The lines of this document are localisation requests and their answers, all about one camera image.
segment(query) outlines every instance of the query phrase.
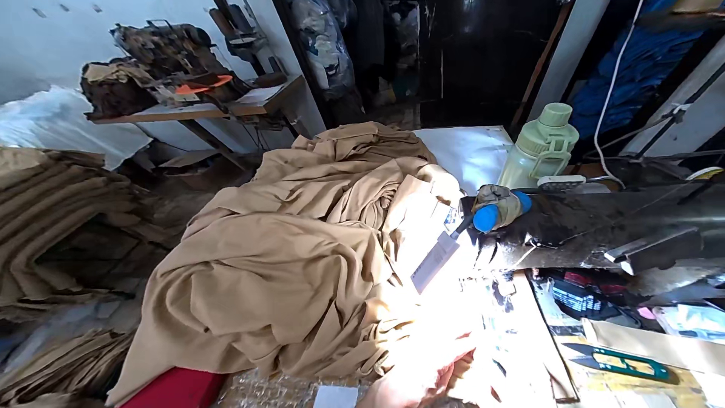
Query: water bottle lid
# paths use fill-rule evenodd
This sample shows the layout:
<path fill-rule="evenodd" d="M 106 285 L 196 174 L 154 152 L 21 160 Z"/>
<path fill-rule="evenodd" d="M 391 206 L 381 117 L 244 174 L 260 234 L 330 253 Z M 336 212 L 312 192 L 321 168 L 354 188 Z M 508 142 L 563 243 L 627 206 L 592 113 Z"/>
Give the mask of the water bottle lid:
<path fill-rule="evenodd" d="M 496 226 L 498 207 L 488 204 L 473 215 L 473 226 L 481 232 L 490 232 Z"/>
<path fill-rule="evenodd" d="M 571 106 L 566 103 L 553 102 L 544 106 L 542 114 L 539 115 L 539 122 L 558 128 L 569 123 L 569 116 L 571 116 Z"/>

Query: plastic bag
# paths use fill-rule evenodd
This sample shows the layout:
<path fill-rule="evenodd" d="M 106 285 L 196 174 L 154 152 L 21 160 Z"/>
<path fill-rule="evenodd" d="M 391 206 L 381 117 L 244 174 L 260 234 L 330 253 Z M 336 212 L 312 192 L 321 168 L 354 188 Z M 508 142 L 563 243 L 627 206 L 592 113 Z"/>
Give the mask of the plastic bag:
<path fill-rule="evenodd" d="M 325 98 L 337 99 L 355 86 L 352 61 L 326 0 L 292 0 L 292 15 L 307 58 Z"/>
<path fill-rule="evenodd" d="M 80 92 L 55 85 L 8 102 L 0 107 L 0 145 L 103 153 L 113 170 L 151 141 L 130 123 L 96 125 L 83 115 L 89 110 Z"/>
<path fill-rule="evenodd" d="M 329 0 L 329 4 L 340 30 L 343 30 L 357 18 L 357 7 L 352 0 Z"/>

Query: white cord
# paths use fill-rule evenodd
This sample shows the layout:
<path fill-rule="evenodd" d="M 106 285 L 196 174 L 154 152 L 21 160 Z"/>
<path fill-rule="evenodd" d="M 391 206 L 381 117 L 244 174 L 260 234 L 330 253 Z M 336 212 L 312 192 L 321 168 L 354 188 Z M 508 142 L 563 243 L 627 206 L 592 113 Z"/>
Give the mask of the white cord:
<path fill-rule="evenodd" d="M 616 181 L 619 181 L 619 184 L 624 185 L 620 179 L 617 179 L 614 174 L 612 174 L 611 171 L 607 168 L 606 163 L 604 163 L 604 152 L 602 152 L 602 148 L 599 147 L 599 129 L 602 127 L 602 121 L 604 120 L 604 114 L 607 112 L 607 105 L 609 105 L 609 98 L 612 96 L 612 90 L 614 89 L 614 82 L 617 79 L 617 71 L 619 71 L 619 62 L 622 60 L 622 54 L 624 54 L 624 49 L 627 47 L 627 43 L 629 43 L 629 38 L 632 37 L 632 32 L 634 31 L 634 25 L 637 23 L 637 18 L 639 17 L 639 11 L 642 8 L 642 3 L 644 0 L 639 0 L 639 4 L 637 5 L 637 10 L 634 12 L 634 18 L 632 19 L 632 25 L 629 28 L 629 33 L 627 33 L 627 38 L 624 39 L 624 44 L 622 44 L 622 49 L 619 50 L 619 55 L 617 56 L 617 63 L 614 65 L 614 73 L 612 74 L 612 82 L 609 84 L 609 91 L 607 92 L 607 99 L 604 101 L 604 107 L 602 107 L 602 114 L 599 115 L 599 122 L 597 122 L 597 130 L 594 131 L 594 147 L 597 148 L 597 152 L 599 153 L 599 161 L 602 164 L 602 169 L 604 169 L 604 172 L 609 176 L 615 179 Z"/>

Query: wooden table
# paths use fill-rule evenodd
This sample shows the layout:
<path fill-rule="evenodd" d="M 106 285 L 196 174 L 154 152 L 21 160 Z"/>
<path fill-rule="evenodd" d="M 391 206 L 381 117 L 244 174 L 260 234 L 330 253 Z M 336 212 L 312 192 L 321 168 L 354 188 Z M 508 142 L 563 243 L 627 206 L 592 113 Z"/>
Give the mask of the wooden table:
<path fill-rule="evenodd" d="M 292 94 L 294 94 L 294 92 L 304 88 L 304 86 L 305 78 L 303 76 L 297 76 L 290 78 L 286 83 L 280 86 L 253 89 L 243 97 L 239 98 L 236 102 L 227 104 L 227 107 L 230 113 L 237 117 L 271 115 L 280 110 L 284 102 Z M 188 130 L 196 134 L 201 140 L 208 143 L 209 146 L 218 150 L 224 157 L 240 168 L 246 169 L 246 166 L 234 155 L 228 146 L 223 144 L 216 136 L 196 121 L 197 119 L 227 118 L 229 116 L 230 115 L 223 113 L 221 110 L 217 109 L 216 106 L 210 103 L 176 108 L 156 105 L 142 112 L 134 113 L 133 115 L 120 116 L 119 118 L 113 119 L 98 119 L 93 122 L 97 124 L 105 124 L 178 121 Z M 290 132 L 292 132 L 292 136 L 299 135 L 297 130 L 290 123 L 289 118 L 284 115 L 284 111 L 282 111 L 282 117 Z"/>

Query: white sheet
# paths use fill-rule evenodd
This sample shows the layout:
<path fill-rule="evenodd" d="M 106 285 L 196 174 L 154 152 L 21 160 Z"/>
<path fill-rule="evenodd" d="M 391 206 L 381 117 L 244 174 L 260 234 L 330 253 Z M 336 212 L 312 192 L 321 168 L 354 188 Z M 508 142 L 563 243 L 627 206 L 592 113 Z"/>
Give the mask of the white sheet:
<path fill-rule="evenodd" d="M 96 125 L 84 112 L 92 106 L 74 89 L 51 86 L 0 106 L 0 145 L 104 153 L 113 170 L 151 139 L 130 123 Z"/>
<path fill-rule="evenodd" d="M 414 131 L 467 195 L 495 184 L 513 145 L 503 126 L 434 128 Z"/>

